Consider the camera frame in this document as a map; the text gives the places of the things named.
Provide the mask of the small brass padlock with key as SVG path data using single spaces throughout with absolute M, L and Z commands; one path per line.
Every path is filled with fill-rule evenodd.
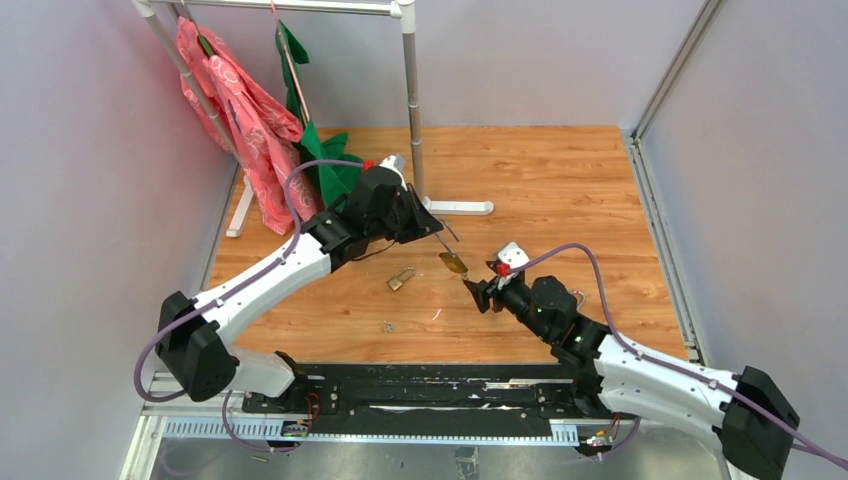
M 386 284 L 392 291 L 398 291 L 407 281 L 414 278 L 416 274 L 417 270 L 415 267 L 404 267 L 398 273 L 390 277 Z

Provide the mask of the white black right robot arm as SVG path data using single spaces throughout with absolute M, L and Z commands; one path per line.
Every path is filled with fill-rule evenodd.
M 793 444 L 779 427 L 800 417 L 775 381 L 747 366 L 740 373 L 683 362 L 650 350 L 583 315 L 577 298 L 553 276 L 527 284 L 465 281 L 478 310 L 506 310 L 557 361 L 576 373 L 571 403 L 584 417 L 620 413 L 692 435 L 757 479 L 780 479 Z

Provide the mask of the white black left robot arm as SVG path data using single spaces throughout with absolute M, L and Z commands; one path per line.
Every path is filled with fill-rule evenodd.
M 372 166 L 353 191 L 299 225 L 277 251 L 218 287 L 193 298 L 176 291 L 160 307 L 149 344 L 194 402 L 227 390 L 263 394 L 283 413 L 298 411 L 306 386 L 295 365 L 233 342 L 256 319 L 300 288 L 365 254 L 375 240 L 406 244 L 441 232 L 442 223 L 391 166 Z

